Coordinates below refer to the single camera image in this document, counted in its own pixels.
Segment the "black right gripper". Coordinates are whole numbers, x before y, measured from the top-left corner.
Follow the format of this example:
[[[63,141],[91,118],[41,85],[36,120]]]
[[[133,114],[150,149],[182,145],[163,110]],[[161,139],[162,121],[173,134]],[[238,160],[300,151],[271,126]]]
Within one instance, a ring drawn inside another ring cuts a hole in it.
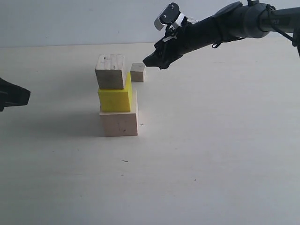
[[[168,69],[184,54],[211,44],[211,32],[204,23],[186,23],[176,35],[165,36],[154,44],[155,51],[143,59],[146,67]]]

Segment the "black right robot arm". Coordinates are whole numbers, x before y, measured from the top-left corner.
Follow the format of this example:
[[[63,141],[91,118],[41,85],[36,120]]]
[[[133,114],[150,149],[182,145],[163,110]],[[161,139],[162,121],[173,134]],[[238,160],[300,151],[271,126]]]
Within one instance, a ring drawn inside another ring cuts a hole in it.
[[[183,55],[207,47],[246,38],[260,39],[277,32],[300,46],[299,7],[276,9],[258,0],[246,5],[236,1],[201,21],[184,15],[177,3],[168,4],[154,21],[164,36],[154,44],[154,52],[143,59],[147,67],[167,69]]]

